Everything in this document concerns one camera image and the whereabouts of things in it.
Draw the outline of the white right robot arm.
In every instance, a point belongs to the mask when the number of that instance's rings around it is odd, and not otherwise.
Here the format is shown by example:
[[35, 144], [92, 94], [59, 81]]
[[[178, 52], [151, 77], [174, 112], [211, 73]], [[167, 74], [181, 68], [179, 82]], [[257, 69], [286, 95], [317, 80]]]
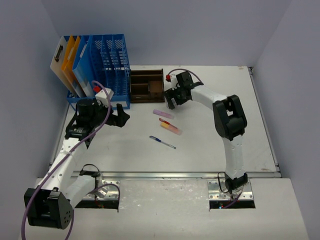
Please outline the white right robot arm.
[[223, 95], [207, 88], [199, 80], [194, 82], [194, 74], [186, 69], [175, 75], [170, 71], [165, 80], [171, 87], [164, 92], [169, 109], [194, 101], [212, 110], [214, 127], [222, 138], [226, 168], [224, 171], [223, 191], [233, 197], [248, 182], [248, 174], [244, 169], [243, 135], [248, 125], [240, 98], [237, 95]]

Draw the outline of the pink eraser stick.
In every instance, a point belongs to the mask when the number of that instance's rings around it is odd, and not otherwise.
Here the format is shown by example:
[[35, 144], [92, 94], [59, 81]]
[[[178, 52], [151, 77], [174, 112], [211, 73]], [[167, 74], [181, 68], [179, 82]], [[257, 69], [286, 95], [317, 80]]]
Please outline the pink eraser stick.
[[157, 109], [154, 109], [154, 110], [152, 111], [152, 113], [155, 114], [155, 115], [164, 117], [164, 118], [174, 119], [174, 116], [173, 116], [172, 114], [166, 113], [166, 112], [163, 112], [163, 111], [160, 111], [160, 110], [157, 110]]

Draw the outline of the white clipboard with metal clip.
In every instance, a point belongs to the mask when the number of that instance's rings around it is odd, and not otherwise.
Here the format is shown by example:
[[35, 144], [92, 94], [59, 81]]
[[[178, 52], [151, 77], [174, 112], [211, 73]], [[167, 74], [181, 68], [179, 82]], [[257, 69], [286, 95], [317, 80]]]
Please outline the white clipboard with metal clip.
[[59, 80], [65, 85], [65, 87], [72, 93], [76, 94], [74, 88], [72, 87], [70, 81], [66, 78], [62, 71], [62, 65], [64, 61], [64, 56], [67, 50], [67, 41], [62, 36], [57, 44], [56, 50], [51, 60], [50, 69], [59, 78]]

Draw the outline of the blue ballpoint pen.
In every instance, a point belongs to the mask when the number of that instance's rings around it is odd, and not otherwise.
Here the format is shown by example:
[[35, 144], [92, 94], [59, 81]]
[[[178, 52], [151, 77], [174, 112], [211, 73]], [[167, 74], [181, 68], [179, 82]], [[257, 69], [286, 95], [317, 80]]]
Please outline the blue ballpoint pen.
[[170, 147], [170, 148], [172, 148], [172, 149], [176, 149], [176, 147], [173, 146], [172, 144], [169, 144], [169, 143], [167, 143], [167, 142], [164, 142], [164, 141], [162, 141], [161, 139], [159, 139], [159, 138], [157, 138], [157, 137], [155, 137], [155, 136], [150, 135], [149, 138], [152, 139], [152, 140], [154, 140], [154, 141], [157, 141], [157, 142], [159, 142], [159, 143], [161, 143], [161, 144], [163, 144], [163, 145], [165, 145], [165, 146], [167, 146], [167, 147]]

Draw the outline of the blue folder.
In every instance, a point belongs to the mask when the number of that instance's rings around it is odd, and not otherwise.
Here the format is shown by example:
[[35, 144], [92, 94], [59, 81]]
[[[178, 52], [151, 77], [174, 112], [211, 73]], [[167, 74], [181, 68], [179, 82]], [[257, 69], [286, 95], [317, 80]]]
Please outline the blue folder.
[[87, 48], [89, 41], [88, 35], [79, 36], [79, 43], [72, 66], [72, 71], [79, 82], [86, 97], [94, 97], [92, 88], [92, 80], [94, 80], [94, 72], [91, 65], [90, 49]]

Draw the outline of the orange binder folder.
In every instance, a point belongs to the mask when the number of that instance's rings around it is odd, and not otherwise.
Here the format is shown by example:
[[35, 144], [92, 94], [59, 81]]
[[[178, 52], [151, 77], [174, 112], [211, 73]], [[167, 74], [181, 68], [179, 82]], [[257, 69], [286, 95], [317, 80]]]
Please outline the orange binder folder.
[[76, 58], [76, 53], [81, 41], [81, 37], [70, 36], [66, 46], [66, 52], [64, 55], [63, 63], [61, 66], [61, 70], [64, 76], [67, 78], [68, 82], [71, 85], [71, 89], [74, 91], [74, 95], [80, 98], [85, 97], [85, 93], [73, 72], [73, 65]]

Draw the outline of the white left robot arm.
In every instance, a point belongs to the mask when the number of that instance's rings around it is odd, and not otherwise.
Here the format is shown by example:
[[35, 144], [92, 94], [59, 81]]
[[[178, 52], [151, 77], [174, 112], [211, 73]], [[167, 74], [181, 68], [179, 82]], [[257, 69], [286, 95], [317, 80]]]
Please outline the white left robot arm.
[[104, 125], [122, 128], [130, 119], [120, 103], [116, 110], [113, 114], [112, 107], [96, 98], [85, 98], [76, 103], [52, 166], [39, 184], [28, 188], [24, 194], [25, 218], [29, 225], [64, 230], [83, 197], [87, 194], [97, 197], [103, 193], [104, 184], [98, 181], [99, 171], [84, 171], [72, 184], [69, 180], [97, 130]]

